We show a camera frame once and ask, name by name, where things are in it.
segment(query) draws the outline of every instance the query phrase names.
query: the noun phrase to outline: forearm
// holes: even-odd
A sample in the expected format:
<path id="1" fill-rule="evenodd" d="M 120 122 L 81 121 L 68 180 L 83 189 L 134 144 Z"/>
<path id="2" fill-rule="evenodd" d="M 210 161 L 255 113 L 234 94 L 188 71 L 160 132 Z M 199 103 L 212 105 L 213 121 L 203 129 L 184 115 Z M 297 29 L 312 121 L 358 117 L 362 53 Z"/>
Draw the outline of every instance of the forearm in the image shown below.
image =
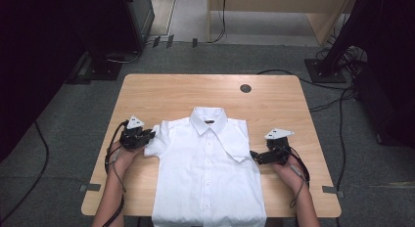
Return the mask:
<path id="1" fill-rule="evenodd" d="M 308 189 L 301 189 L 297 197 L 297 218 L 300 227 L 314 227 L 320 226 L 317 215 L 315 213 L 312 197 Z"/>
<path id="2" fill-rule="evenodd" d="M 116 162 L 115 169 L 119 178 L 122 180 L 125 168 L 120 167 L 120 165 Z M 113 166 L 110 165 L 103 197 L 101 199 L 100 205 L 98 206 L 92 226 L 103 226 L 116 213 L 119 204 L 121 203 L 122 193 L 122 184 L 116 177 Z M 121 213 L 116 217 L 110 226 L 123 225 L 123 215 Z"/>

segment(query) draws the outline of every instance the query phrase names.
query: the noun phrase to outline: black cable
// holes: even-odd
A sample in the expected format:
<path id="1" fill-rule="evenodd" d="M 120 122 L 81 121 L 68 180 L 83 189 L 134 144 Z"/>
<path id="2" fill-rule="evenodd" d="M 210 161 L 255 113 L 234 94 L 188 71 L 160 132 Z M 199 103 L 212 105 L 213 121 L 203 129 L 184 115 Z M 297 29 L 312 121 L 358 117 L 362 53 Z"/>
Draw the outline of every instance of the black cable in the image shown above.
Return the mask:
<path id="1" fill-rule="evenodd" d="M 350 99 L 352 99 L 352 98 L 354 98 L 354 91 L 353 91 L 353 92 L 351 92 L 349 95 L 345 96 L 345 97 L 344 97 L 344 100 L 350 100 Z M 341 100 L 341 98 L 336 99 L 336 100 L 334 100 L 334 101 L 332 101 L 332 102 L 330 102 L 330 103 L 327 103 L 327 104 L 325 104 L 325 105 L 321 105 L 321 106 L 317 106 L 317 107 L 309 108 L 309 110 L 310 110 L 311 112 L 313 112 L 313 113 L 320 112 L 320 111 L 323 111 L 323 110 L 327 110 L 327 109 L 329 109 L 331 106 L 333 106 L 335 103 L 339 102 L 340 100 Z"/>
<path id="2" fill-rule="evenodd" d="M 34 122 L 34 125 L 36 126 L 37 133 L 39 134 L 40 139 L 43 142 L 43 145 L 45 145 L 45 149 L 46 149 L 46 159 L 45 159 L 45 162 L 43 163 L 42 170 L 40 171 L 39 175 L 37 176 L 37 179 L 34 182 L 34 184 L 30 187 L 30 189 L 23 196 L 23 198 L 18 202 L 18 204 L 16 204 L 16 206 L 1 220 L 0 226 L 4 222 L 6 222 L 6 220 L 15 212 L 15 210 L 23 203 L 23 201 L 25 200 L 25 198 L 27 198 L 27 196 L 31 193 L 31 191 L 34 189 L 34 187 L 37 185 L 37 183 L 39 182 L 40 178 L 42 177 L 43 172 L 45 172 L 46 166 L 48 164 L 48 161 L 49 161 L 49 147 L 48 147 L 48 144 L 46 143 L 45 138 L 43 138 L 42 132 L 40 131 L 40 128 L 39 128 L 39 125 L 37 124 L 37 121 Z"/>
<path id="3" fill-rule="evenodd" d="M 112 62 L 112 63 L 120 63 L 120 64 L 130 64 L 132 62 L 134 62 L 135 60 L 137 60 L 140 56 L 141 56 L 142 52 L 138 52 L 137 55 L 135 56 L 135 58 L 128 60 L 128 61 L 119 61 L 119 60 L 112 60 L 112 59 L 107 59 L 108 62 Z"/>
<path id="4" fill-rule="evenodd" d="M 338 178 L 338 181 L 336 183 L 337 192 L 339 192 L 339 190 L 340 190 L 340 185 L 342 183 L 342 178 L 343 178 L 343 175 L 344 175 L 345 169 L 346 169 L 346 146 L 345 146 L 345 141 L 344 141 L 344 138 L 343 138 L 343 104 L 342 104 L 342 102 L 343 102 L 343 99 L 344 99 L 344 95 L 345 95 L 345 93 L 348 89 L 349 88 L 345 89 L 345 91 L 342 93 L 342 96 L 340 97 L 340 103 L 339 103 L 339 108 L 340 108 L 339 136 L 340 136 L 340 142 L 341 142 L 341 145 L 342 145 L 343 162 L 342 162 L 342 169 L 340 171 L 339 178 Z M 338 227 L 341 226 L 339 217 L 336 217 L 336 223 L 337 223 Z"/>
<path id="5" fill-rule="evenodd" d="M 287 73 L 289 75 L 295 75 L 292 72 L 289 72 L 289 71 L 284 70 L 284 69 L 279 69 L 279 68 L 272 68 L 272 69 L 263 70 L 263 71 L 258 72 L 257 74 L 263 74 L 263 73 L 272 72 L 272 71 L 284 72 L 284 73 Z M 313 83 L 313 82 L 310 82 L 310 81 L 305 80 L 305 79 L 300 78 L 300 77 L 299 77 L 299 80 L 302 81 L 302 82 L 311 84 L 313 86 L 317 86 L 317 87 L 322 87 L 322 88 L 327 88 L 327 89 L 334 89 L 334 90 L 345 90 L 344 88 L 331 87 L 331 86 L 326 86 L 326 85 L 321 85 L 321 84 Z"/>
<path id="6" fill-rule="evenodd" d="M 215 43 L 215 42 L 219 41 L 223 37 L 223 35 L 226 34 L 225 8 L 226 8 L 226 0 L 223 0 L 222 17 L 220 16 L 220 12 L 218 12 L 219 13 L 219 18 L 222 20 L 222 30 L 220 31 L 220 34 L 217 36 L 217 38 L 215 40 L 210 41 L 208 43 Z"/>

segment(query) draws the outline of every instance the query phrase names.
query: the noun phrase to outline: hand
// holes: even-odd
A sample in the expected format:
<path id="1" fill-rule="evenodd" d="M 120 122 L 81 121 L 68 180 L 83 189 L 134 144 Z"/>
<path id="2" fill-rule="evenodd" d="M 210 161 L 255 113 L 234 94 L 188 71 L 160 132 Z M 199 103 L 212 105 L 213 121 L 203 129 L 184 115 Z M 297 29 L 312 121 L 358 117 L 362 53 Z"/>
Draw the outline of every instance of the hand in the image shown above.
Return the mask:
<path id="1" fill-rule="evenodd" d="M 303 178 L 296 175 L 295 172 L 292 171 L 290 165 L 294 166 L 300 173 L 301 176 L 304 177 L 302 168 L 299 162 L 293 158 L 293 156 L 288 157 L 288 162 L 285 165 L 280 165 L 277 163 L 272 164 L 272 168 L 278 173 L 278 175 L 283 179 L 283 181 L 293 190 L 293 192 L 298 192 Z"/>

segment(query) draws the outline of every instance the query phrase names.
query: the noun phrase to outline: shirt collar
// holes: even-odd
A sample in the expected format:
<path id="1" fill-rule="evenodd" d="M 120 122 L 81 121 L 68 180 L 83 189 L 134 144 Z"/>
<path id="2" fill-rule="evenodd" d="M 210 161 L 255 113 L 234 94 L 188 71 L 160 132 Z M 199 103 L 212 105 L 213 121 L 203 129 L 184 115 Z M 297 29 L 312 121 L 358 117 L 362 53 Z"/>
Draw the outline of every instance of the shirt collar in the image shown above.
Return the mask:
<path id="1" fill-rule="evenodd" d="M 205 123 L 208 120 L 213 120 L 214 123 L 211 125 Z M 218 135 L 228 122 L 228 117 L 223 108 L 194 108 L 190 115 L 190 121 L 199 135 L 204 134 L 208 129 Z"/>
<path id="2" fill-rule="evenodd" d="M 214 123 L 208 125 L 205 123 L 206 120 L 214 120 Z M 251 157 L 248 135 L 245 137 L 241 129 L 228 123 L 228 117 L 224 109 L 194 108 L 190 115 L 190 121 L 199 135 L 203 135 L 211 129 L 216 134 L 223 149 L 232 159 L 240 162 Z"/>

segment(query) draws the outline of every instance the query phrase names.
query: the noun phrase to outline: black stand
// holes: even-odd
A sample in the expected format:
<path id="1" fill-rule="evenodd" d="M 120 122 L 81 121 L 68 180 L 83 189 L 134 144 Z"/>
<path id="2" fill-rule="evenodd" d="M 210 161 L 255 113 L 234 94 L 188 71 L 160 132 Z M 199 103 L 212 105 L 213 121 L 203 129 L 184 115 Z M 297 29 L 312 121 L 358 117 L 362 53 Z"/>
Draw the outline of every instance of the black stand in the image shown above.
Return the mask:
<path id="1" fill-rule="evenodd" d="M 346 83 L 346 79 L 340 71 L 325 71 L 322 62 L 316 59 L 305 59 L 311 81 L 314 83 Z"/>
<path id="2" fill-rule="evenodd" d="M 323 60 L 305 59 L 305 65 L 310 74 L 312 82 L 315 83 L 345 83 L 346 80 L 342 73 L 337 69 L 339 59 L 345 53 L 348 47 L 353 43 L 359 43 L 361 37 L 367 38 L 367 35 L 362 35 L 366 32 L 367 27 L 361 27 L 355 30 L 355 24 L 368 0 L 356 0 L 353 10 L 346 24 L 343 26 L 336 42 L 333 44 L 329 53 Z"/>
<path id="3" fill-rule="evenodd" d="M 116 80 L 121 67 L 121 63 L 95 61 L 86 52 L 73 68 L 66 83 L 89 84 L 91 80 Z"/>

